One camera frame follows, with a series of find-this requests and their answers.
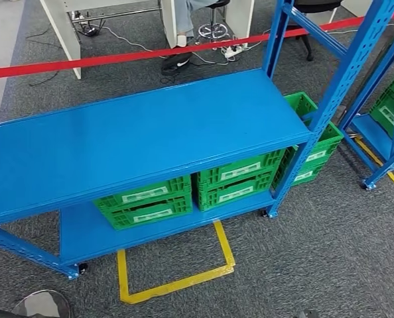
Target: shoe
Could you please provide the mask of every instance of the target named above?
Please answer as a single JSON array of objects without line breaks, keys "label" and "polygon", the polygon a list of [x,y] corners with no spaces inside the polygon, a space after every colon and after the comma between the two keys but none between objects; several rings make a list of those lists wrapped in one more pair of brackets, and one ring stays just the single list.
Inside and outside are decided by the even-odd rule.
[{"label": "shoe", "polygon": [[188,52],[168,56],[162,62],[161,73],[164,76],[177,74],[178,72],[188,67],[190,64],[190,58],[192,55],[193,53]]}]

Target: yellow tape outline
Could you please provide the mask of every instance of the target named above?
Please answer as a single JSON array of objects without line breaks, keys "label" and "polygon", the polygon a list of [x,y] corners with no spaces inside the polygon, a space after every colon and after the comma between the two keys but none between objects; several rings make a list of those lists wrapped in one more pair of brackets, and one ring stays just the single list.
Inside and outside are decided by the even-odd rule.
[{"label": "yellow tape outline", "polygon": [[[382,166],[382,162],[379,159],[377,156],[376,156],[373,152],[372,152],[370,148],[368,148],[366,144],[362,142],[361,138],[360,136],[357,136],[354,138],[354,141],[358,144],[361,148],[362,148],[366,153],[369,154],[373,161],[375,161],[379,166]],[[387,175],[391,179],[391,181],[394,182],[394,173],[393,172],[388,172]]]},{"label": "yellow tape outline", "polygon": [[126,265],[126,253],[125,250],[119,250],[117,252],[117,270],[119,273],[119,284],[120,288],[120,300],[126,303],[140,303],[141,301],[148,300],[153,297],[163,296],[168,293],[175,292],[178,290],[182,290],[184,288],[191,287],[209,280],[213,280],[221,276],[231,274],[234,271],[236,261],[233,256],[231,248],[230,247],[222,224],[220,221],[213,222],[216,234],[221,243],[221,248],[224,253],[224,257],[227,262],[226,265],[209,270],[203,273],[200,273],[194,276],[183,278],[182,280],[177,280],[175,282],[171,282],[149,290],[140,291],[139,293],[134,293],[129,295],[128,287],[128,271]]}]

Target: person's leg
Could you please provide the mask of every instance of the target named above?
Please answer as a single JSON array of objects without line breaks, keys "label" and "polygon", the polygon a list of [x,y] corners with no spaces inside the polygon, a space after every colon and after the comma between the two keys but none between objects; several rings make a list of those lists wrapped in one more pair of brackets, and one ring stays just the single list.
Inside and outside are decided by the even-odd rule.
[{"label": "person's leg", "polygon": [[175,15],[178,35],[194,37],[194,26],[191,13],[208,5],[212,5],[217,0],[175,0]]}]

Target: red rope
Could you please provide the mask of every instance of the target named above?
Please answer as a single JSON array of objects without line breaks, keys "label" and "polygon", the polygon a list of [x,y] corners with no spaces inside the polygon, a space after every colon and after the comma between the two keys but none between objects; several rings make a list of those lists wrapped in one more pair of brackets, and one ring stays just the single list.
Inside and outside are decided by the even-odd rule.
[{"label": "red rope", "polygon": [[[347,28],[347,27],[357,27],[362,23],[364,17],[345,19],[341,21],[336,21],[333,23],[327,23],[321,25],[323,30],[336,30],[338,28]],[[290,30],[286,32],[286,37],[299,36],[303,34],[308,34],[308,32],[303,28],[299,28],[296,30]],[[132,52],[124,54],[114,54],[114,55],[106,55],[106,56],[97,56],[93,58],[82,58],[79,60],[71,61],[57,61],[57,62],[43,62],[43,63],[34,63],[34,64],[24,64],[17,66],[9,66],[6,68],[0,68],[0,78],[7,78],[10,76],[21,76],[28,74],[36,74],[42,72],[52,72],[59,70],[68,70],[72,68],[87,68],[90,66],[98,66],[104,64],[114,64],[114,63],[123,63],[136,60],[144,60],[147,58],[157,58],[158,56],[167,56],[171,54],[180,54],[187,52],[198,52],[203,50],[208,50],[211,48],[219,48],[222,46],[233,46],[244,43],[256,43],[266,41],[269,38],[269,34],[263,35],[255,35],[249,38],[240,38],[238,40],[226,40],[221,42],[207,43],[187,46],[185,48],[175,48],[175,49],[163,49],[163,50],[154,50],[152,52],[140,51],[140,52]]]}]

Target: shelf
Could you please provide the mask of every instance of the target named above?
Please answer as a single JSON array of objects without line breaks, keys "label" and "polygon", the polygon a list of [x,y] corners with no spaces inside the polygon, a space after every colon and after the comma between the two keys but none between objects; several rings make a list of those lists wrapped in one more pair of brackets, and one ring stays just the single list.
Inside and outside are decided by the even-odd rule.
[{"label": "shelf", "polygon": [[364,142],[378,154],[382,162],[390,158],[391,138],[370,114],[356,116],[351,121],[351,129],[361,134]]},{"label": "shelf", "polygon": [[308,141],[262,70],[0,124],[0,223]]},{"label": "shelf", "polygon": [[152,240],[201,227],[214,220],[228,219],[272,205],[269,191],[200,212],[197,206],[189,215],[117,231],[92,203],[61,209],[60,255],[64,264],[75,264],[94,257],[130,248]]}]

